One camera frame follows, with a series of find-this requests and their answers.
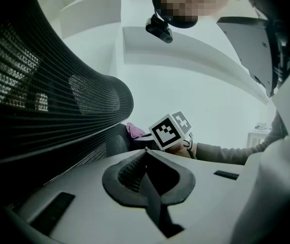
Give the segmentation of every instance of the gray sleeve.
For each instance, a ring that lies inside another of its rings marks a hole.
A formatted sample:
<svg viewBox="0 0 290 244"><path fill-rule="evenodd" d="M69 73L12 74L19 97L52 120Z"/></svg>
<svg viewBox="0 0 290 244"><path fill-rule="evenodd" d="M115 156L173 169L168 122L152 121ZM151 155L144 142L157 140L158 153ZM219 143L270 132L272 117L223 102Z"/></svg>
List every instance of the gray sleeve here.
<svg viewBox="0 0 290 244"><path fill-rule="evenodd" d="M263 152L271 143L284 138L286 135L287 131L285 125L278 112L276 112L276 116L272 122L272 130L263 143L258 144L255 147L244 149L227 149L219 146L198 143L196 158L198 160L209 162L244 165L250 155Z"/></svg>

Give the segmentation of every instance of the black mesh backrest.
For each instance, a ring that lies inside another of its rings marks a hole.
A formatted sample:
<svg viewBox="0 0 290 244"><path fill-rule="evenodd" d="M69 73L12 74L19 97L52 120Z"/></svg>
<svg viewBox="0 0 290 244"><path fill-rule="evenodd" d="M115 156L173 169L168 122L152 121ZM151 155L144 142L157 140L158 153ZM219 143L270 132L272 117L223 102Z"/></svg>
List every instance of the black mesh backrest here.
<svg viewBox="0 0 290 244"><path fill-rule="evenodd" d="M0 0L0 193L5 203L71 167L128 151L120 123L132 109L126 85L75 56L37 0Z"/></svg>

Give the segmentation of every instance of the small white object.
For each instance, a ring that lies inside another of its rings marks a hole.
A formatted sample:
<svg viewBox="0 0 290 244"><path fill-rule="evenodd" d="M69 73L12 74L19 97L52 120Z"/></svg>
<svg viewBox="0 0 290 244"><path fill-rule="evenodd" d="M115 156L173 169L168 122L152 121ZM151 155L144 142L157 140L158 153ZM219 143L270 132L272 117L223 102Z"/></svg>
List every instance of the small white object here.
<svg viewBox="0 0 290 244"><path fill-rule="evenodd" d="M186 139L191 125L182 112L167 114L149 127L153 139L161 150L165 150Z"/></svg>
<svg viewBox="0 0 290 244"><path fill-rule="evenodd" d="M265 138L268 136L270 130L261 130L255 129L252 132L248 133L247 147L254 147L258 144L263 143Z"/></svg>

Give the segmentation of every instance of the black slot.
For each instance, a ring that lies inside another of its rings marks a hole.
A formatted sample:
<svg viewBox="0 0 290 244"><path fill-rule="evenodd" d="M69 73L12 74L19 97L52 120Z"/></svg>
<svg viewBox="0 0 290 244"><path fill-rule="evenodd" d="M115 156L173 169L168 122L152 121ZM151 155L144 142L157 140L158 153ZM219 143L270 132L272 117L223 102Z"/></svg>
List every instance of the black slot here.
<svg viewBox="0 0 290 244"><path fill-rule="evenodd" d="M74 198L75 195L59 193L35 220L32 221L31 226L48 236Z"/></svg>
<svg viewBox="0 0 290 244"><path fill-rule="evenodd" d="M185 201L195 187L195 177L185 167L150 150L141 150L108 167L102 183L119 204L145 208L166 237L184 230L172 221L167 207Z"/></svg>
<svg viewBox="0 0 290 244"><path fill-rule="evenodd" d="M228 178L228 179L232 179L232 180L236 180L239 177L239 175L236 173L229 173L229 172L224 172L224 171L216 171L214 174Z"/></svg>

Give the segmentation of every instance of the pink object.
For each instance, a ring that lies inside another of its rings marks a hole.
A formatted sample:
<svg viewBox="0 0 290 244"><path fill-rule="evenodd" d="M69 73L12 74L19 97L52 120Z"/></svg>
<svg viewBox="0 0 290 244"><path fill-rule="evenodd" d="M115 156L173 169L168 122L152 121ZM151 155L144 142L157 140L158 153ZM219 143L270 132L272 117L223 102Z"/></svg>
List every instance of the pink object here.
<svg viewBox="0 0 290 244"><path fill-rule="evenodd" d="M132 138L137 138L145 135L145 132L142 129L134 126L132 123L127 123L126 128L127 132Z"/></svg>

